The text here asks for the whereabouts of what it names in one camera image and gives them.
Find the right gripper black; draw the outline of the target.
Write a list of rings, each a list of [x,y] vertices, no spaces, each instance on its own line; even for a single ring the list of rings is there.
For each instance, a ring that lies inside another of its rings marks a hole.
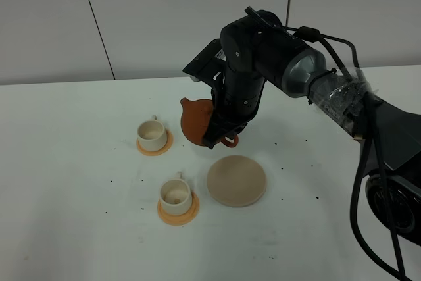
[[[226,67],[223,92],[214,95],[214,112],[202,137],[209,149],[218,143],[236,147],[238,134],[258,111],[265,82],[285,91],[283,77],[299,62],[316,59],[316,51],[286,31],[274,13],[246,13],[220,34]]]

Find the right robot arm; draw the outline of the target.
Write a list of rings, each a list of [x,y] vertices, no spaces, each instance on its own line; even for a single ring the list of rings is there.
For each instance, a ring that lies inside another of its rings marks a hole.
[[[246,9],[199,54],[197,76],[211,88],[203,143],[238,135],[259,108],[265,83],[304,97],[361,146],[356,187],[394,238],[420,243],[420,116],[377,97],[358,63],[346,67],[334,37],[284,26],[269,11]]]

